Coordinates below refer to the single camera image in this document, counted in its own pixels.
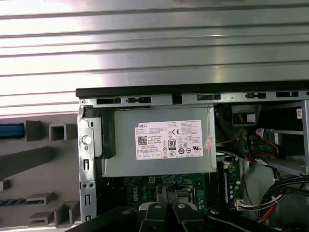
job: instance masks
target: corrugated metal wall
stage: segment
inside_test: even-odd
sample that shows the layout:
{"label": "corrugated metal wall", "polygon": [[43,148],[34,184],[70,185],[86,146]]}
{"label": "corrugated metal wall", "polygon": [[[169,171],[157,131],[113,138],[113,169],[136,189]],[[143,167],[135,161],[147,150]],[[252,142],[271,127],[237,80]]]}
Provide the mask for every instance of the corrugated metal wall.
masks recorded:
{"label": "corrugated metal wall", "polygon": [[75,111],[78,87],[309,80],[308,23],[309,0],[0,1],[0,115]]}

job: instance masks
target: power supply label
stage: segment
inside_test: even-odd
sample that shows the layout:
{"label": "power supply label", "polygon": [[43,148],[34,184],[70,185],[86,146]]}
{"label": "power supply label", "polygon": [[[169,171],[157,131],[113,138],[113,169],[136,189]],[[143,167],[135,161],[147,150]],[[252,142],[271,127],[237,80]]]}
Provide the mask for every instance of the power supply label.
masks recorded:
{"label": "power supply label", "polygon": [[137,160],[203,156],[201,120],[144,122],[135,128]]}

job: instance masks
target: white connector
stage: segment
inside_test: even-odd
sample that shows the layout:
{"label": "white connector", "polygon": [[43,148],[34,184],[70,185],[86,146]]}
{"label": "white connector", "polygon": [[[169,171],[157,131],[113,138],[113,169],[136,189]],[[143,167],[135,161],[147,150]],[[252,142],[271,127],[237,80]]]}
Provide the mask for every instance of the white connector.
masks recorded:
{"label": "white connector", "polygon": [[243,209],[239,206],[239,203],[242,203],[242,204],[243,204],[243,199],[235,198],[235,199],[233,200],[233,202],[234,202],[234,207],[235,207],[235,209],[236,209],[237,211],[243,210]]}

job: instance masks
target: pink sticker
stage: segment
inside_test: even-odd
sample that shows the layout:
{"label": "pink sticker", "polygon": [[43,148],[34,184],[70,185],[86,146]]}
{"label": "pink sticker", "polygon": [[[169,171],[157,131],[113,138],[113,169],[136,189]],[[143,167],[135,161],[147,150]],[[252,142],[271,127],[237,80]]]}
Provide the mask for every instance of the pink sticker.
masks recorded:
{"label": "pink sticker", "polygon": [[213,143],[213,137],[212,136],[207,136],[204,148],[209,150],[211,148],[211,146],[212,146],[212,143]]}

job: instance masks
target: cable tie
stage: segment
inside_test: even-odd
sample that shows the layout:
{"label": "cable tie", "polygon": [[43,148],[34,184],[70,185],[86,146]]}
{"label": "cable tie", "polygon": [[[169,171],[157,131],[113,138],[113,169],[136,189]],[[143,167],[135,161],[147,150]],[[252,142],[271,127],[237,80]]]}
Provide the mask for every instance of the cable tie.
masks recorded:
{"label": "cable tie", "polygon": [[278,204],[278,201],[277,201],[277,199],[276,199],[274,196],[271,196],[271,199],[272,199],[276,204]]}

